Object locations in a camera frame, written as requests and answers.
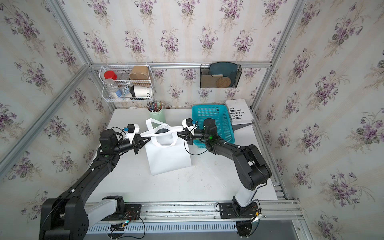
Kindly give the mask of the white insulated delivery bag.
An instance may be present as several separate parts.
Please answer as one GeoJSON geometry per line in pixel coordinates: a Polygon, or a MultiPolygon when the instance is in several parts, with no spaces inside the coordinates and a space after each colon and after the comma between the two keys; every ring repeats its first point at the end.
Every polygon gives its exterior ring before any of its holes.
{"type": "Polygon", "coordinates": [[[169,126],[155,119],[147,119],[148,130],[141,137],[150,137],[145,145],[150,171],[153,176],[192,166],[190,154],[178,133],[182,126],[169,126]]]}

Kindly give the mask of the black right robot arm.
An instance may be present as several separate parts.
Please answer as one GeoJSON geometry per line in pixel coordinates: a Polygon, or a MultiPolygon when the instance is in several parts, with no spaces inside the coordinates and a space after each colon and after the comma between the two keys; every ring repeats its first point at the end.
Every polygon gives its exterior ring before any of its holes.
{"type": "Polygon", "coordinates": [[[203,128],[199,129],[191,118],[182,121],[183,131],[178,137],[185,140],[185,145],[192,145],[198,140],[206,151],[232,160],[242,184],[233,198],[233,207],[247,209],[260,188],[268,184],[272,172],[256,145],[239,146],[225,141],[219,136],[214,119],[205,119],[203,128]]]}

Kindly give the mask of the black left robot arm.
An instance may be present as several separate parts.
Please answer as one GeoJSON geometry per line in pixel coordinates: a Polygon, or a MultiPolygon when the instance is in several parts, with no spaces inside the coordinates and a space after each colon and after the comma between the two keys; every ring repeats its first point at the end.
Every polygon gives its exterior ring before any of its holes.
{"type": "Polygon", "coordinates": [[[120,157],[136,154],[151,140],[134,134],[133,139],[118,138],[119,133],[107,129],[100,135],[100,147],[90,168],[55,199],[47,199],[41,207],[40,240],[82,240],[91,225],[85,204],[99,183],[117,166],[120,157]]]}

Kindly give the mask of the teal plastic basket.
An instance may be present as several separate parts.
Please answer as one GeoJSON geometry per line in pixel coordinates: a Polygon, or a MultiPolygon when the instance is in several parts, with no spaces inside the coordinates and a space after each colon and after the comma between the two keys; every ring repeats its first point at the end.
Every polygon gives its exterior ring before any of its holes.
{"type": "Polygon", "coordinates": [[[192,107],[192,120],[197,123],[197,129],[204,128],[204,120],[213,119],[217,126],[218,135],[228,143],[235,143],[234,131],[228,108],[225,105],[195,105],[192,107]]]}

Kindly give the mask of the green pencil cup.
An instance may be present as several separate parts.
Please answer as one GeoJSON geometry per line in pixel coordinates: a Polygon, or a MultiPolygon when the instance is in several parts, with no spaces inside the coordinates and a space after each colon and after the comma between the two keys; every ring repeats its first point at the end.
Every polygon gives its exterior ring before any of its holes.
{"type": "Polygon", "coordinates": [[[151,119],[160,121],[162,123],[166,122],[166,116],[162,102],[157,102],[155,100],[150,101],[147,103],[147,109],[149,110],[151,119]]]}

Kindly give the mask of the white book black lettering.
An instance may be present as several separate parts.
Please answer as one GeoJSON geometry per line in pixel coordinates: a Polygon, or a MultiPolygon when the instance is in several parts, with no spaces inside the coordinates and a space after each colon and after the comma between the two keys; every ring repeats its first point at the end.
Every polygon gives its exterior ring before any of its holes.
{"type": "Polygon", "coordinates": [[[232,125],[246,125],[252,123],[253,116],[246,100],[227,100],[225,105],[228,108],[232,125]]]}

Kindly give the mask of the white paper cup black lid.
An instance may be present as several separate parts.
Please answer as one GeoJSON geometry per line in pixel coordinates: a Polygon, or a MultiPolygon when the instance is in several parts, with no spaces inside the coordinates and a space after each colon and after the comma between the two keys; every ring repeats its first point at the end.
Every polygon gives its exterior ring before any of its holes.
{"type": "Polygon", "coordinates": [[[151,98],[153,96],[152,88],[136,85],[130,87],[130,93],[133,98],[151,98]]]}

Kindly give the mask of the clear glass jar blue label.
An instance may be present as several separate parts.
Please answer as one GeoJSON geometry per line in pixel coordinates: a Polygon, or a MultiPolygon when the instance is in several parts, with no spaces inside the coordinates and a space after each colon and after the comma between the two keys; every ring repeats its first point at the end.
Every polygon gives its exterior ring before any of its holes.
{"type": "Polygon", "coordinates": [[[106,79],[105,85],[110,92],[112,98],[121,98],[123,96],[119,86],[113,79],[106,79]]]}

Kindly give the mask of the round woven rattan coaster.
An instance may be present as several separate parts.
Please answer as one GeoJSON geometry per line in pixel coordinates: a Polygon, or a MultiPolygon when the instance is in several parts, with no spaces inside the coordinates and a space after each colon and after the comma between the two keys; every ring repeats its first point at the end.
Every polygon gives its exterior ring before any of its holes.
{"type": "Polygon", "coordinates": [[[218,78],[216,81],[216,87],[217,88],[228,88],[231,85],[231,79],[228,77],[221,77],[218,78]]]}

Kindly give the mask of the red lid jar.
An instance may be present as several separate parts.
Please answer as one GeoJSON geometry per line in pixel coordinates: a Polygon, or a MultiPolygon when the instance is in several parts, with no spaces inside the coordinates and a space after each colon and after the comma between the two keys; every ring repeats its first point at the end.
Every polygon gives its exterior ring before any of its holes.
{"type": "Polygon", "coordinates": [[[106,71],[104,73],[104,78],[107,79],[112,79],[116,81],[118,79],[117,74],[114,71],[106,71]]]}

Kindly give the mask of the black mesh wall organizer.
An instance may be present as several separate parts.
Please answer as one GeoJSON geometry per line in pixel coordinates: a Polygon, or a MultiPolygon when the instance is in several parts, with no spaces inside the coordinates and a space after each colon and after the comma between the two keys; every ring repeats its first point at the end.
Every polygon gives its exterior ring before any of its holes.
{"type": "Polygon", "coordinates": [[[241,75],[241,65],[231,62],[216,62],[204,64],[200,67],[200,88],[201,89],[236,89],[238,87],[241,75]],[[228,77],[231,79],[231,85],[228,88],[217,88],[218,78],[228,77]]]}

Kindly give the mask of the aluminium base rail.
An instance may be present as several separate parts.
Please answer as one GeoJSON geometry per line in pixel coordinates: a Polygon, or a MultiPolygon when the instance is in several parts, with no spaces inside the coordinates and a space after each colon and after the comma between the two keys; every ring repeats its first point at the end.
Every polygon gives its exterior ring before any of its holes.
{"type": "MultiPolygon", "coordinates": [[[[303,220],[304,215],[297,201],[259,200],[262,220],[303,220]]],[[[218,201],[202,202],[142,202],[140,218],[123,214],[134,223],[208,222],[224,221],[218,201]]]]}

